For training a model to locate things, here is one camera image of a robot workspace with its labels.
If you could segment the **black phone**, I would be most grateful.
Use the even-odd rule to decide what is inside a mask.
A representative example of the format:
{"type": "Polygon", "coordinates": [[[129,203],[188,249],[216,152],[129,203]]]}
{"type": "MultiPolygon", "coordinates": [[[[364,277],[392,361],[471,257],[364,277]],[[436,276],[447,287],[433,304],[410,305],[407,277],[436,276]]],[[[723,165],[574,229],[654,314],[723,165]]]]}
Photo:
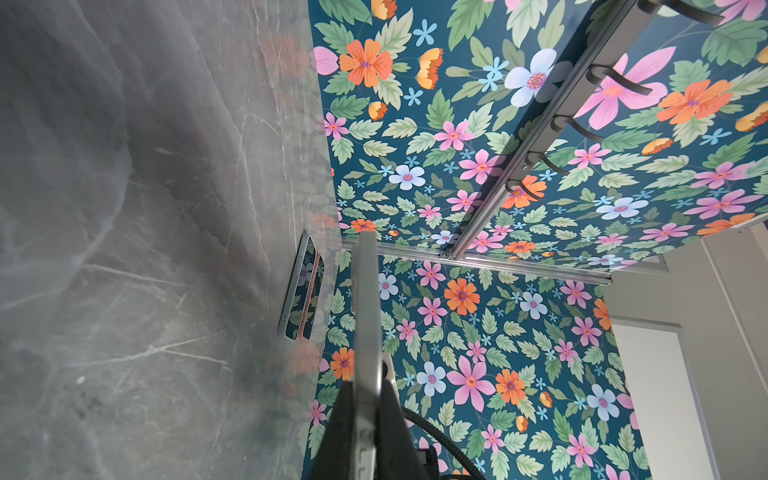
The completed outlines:
{"type": "Polygon", "coordinates": [[[372,479],[382,382],[377,235],[363,232],[352,249],[355,326],[354,422],[350,478],[372,479]]]}

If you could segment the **light blue phone case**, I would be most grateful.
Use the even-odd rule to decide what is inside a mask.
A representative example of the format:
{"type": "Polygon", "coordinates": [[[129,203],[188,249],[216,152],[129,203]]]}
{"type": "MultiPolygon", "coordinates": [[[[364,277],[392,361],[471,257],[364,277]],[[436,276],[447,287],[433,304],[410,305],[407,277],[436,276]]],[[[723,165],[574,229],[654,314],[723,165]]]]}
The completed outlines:
{"type": "Polygon", "coordinates": [[[318,261],[318,251],[313,238],[308,231],[304,231],[291,270],[278,325],[278,333],[289,341],[295,342],[302,335],[318,261]]]}

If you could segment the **pink phone case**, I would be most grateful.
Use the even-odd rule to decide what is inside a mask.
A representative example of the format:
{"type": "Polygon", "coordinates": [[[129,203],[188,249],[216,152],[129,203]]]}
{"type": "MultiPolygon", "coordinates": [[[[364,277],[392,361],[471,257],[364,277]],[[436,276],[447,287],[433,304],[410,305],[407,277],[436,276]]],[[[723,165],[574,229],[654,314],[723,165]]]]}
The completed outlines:
{"type": "Polygon", "coordinates": [[[323,257],[319,255],[315,261],[313,277],[311,279],[309,290],[309,297],[307,300],[303,316],[303,323],[301,326],[301,338],[306,341],[309,341],[312,335],[324,274],[325,262],[323,257]]]}

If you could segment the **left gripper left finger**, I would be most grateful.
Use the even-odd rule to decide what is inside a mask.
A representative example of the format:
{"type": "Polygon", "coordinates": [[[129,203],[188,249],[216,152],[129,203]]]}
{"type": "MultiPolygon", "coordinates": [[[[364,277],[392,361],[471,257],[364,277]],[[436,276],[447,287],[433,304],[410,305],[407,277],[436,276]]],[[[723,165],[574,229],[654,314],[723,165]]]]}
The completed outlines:
{"type": "Polygon", "coordinates": [[[345,382],[336,398],[309,480],[347,480],[352,466],[354,389],[345,382]]]}

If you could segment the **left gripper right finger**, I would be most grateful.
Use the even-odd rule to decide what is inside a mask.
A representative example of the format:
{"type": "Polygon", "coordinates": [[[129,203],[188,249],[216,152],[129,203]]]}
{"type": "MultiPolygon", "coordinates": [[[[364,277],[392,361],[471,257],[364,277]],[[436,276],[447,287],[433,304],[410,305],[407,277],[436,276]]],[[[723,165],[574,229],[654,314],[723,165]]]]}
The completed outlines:
{"type": "Polygon", "coordinates": [[[376,479],[427,479],[427,471],[413,446],[394,388],[381,382],[376,416],[376,479]]]}

